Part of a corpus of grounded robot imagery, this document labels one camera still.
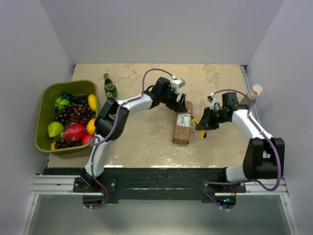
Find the brown cardboard express box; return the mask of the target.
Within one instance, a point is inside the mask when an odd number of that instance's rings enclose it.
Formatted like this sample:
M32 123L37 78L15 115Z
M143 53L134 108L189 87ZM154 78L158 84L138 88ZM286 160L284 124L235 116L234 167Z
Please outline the brown cardboard express box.
M179 145L187 145L190 141L191 133L191 115L193 112L193 104L191 101L185 102L187 112L178 113L174 128L173 143Z

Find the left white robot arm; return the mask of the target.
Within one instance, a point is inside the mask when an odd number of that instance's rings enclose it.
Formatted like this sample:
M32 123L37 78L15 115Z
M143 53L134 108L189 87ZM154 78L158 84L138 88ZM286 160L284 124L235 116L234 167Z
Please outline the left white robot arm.
M160 77L151 89L143 90L135 97L125 100L109 98L105 102L95 119L95 136L90 139L91 155L81 174L86 189L96 192L101 188L98 177L104 172L106 155L113 141L122 135L129 116L150 110L161 103L177 113L187 112L186 94L182 94L180 100L177 100L179 89L184 85L183 79L175 78L170 81Z

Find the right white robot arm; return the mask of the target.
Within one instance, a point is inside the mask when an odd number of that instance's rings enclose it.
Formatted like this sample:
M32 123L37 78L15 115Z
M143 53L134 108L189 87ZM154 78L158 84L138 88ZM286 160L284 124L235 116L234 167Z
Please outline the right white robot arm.
M285 142L268 133L255 119L251 107L240 104L237 91L224 90L222 101L216 93L208 97L210 106L206 107L201 120L196 124L197 131L216 130L220 124L231 122L248 140L243 163L225 169L225 176L218 180L223 192L230 192L235 182L276 179L283 176Z

